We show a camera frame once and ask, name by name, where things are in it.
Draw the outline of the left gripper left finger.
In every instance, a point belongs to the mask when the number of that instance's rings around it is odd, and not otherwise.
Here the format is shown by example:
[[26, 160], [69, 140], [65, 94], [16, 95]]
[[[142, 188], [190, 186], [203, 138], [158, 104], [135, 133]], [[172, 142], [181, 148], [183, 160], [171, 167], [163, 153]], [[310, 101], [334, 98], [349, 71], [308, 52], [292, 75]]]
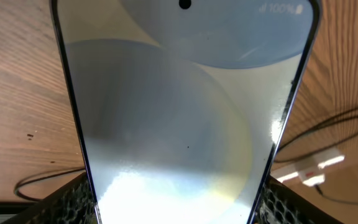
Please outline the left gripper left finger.
[[86, 174], [59, 188], [3, 224], [94, 224], [96, 212]]

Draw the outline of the Samsung Galaxy smartphone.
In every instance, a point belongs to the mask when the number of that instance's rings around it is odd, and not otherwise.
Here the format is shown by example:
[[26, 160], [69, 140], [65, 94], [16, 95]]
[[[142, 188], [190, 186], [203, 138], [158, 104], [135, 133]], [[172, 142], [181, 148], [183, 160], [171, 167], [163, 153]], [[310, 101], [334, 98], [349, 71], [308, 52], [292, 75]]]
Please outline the Samsung Galaxy smartphone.
[[306, 67], [314, 0], [56, 0], [99, 223], [250, 223]]

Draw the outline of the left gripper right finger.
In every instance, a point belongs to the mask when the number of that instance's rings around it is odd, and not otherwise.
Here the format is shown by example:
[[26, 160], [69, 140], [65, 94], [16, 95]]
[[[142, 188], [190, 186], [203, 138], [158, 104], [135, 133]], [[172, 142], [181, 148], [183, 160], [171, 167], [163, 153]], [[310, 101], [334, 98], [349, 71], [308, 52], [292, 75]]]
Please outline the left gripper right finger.
[[264, 183], [254, 213], [256, 224], [341, 224], [273, 177]]

